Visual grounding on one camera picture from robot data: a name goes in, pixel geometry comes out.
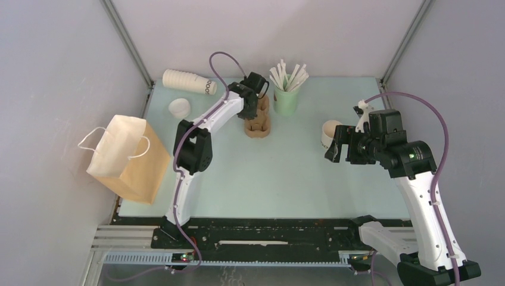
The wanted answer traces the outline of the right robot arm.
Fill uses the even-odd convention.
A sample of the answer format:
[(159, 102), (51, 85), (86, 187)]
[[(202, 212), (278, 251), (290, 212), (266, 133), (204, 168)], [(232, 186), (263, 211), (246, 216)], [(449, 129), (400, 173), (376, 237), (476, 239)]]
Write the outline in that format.
[(409, 142), (397, 110), (355, 107), (356, 126), (338, 125), (325, 158), (340, 161), (347, 145), (351, 164), (379, 163), (401, 192), (416, 237), (408, 244), (373, 216), (350, 222), (346, 240), (350, 247), (365, 245), (396, 266), (404, 285), (456, 285), (481, 276), (478, 263), (468, 260), (458, 246), (434, 183), (437, 166), (427, 143)]

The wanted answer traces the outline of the single white paper cup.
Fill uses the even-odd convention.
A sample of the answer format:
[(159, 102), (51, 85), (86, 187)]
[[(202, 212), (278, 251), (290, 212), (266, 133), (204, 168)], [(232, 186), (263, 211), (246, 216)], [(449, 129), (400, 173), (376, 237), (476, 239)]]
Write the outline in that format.
[(335, 129), (338, 125), (342, 125), (341, 122), (337, 120), (328, 120), (324, 122), (322, 126), (322, 136), (321, 136), (321, 145), (323, 148), (328, 149), (332, 143)]

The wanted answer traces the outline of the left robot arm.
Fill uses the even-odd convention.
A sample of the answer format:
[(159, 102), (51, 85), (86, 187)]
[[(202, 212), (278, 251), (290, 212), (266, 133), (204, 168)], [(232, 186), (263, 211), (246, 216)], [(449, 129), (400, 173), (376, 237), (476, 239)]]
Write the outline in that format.
[(187, 243), (188, 232), (182, 226), (191, 218), (192, 196), (197, 189), (194, 181), (213, 159), (212, 135), (234, 116), (255, 119), (264, 87), (269, 87), (268, 80), (251, 72), (242, 81), (226, 85), (223, 96), (205, 113), (193, 121), (179, 122), (173, 149), (176, 183), (165, 221), (160, 224), (165, 240), (172, 247), (181, 248)]

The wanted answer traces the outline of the stack of white paper cups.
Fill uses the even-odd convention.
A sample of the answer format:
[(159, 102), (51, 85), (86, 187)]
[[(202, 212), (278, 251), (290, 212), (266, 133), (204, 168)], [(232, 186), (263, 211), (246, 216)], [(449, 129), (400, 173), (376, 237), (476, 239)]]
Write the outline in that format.
[(167, 69), (162, 76), (163, 86), (197, 94), (214, 95), (217, 83), (195, 73)]

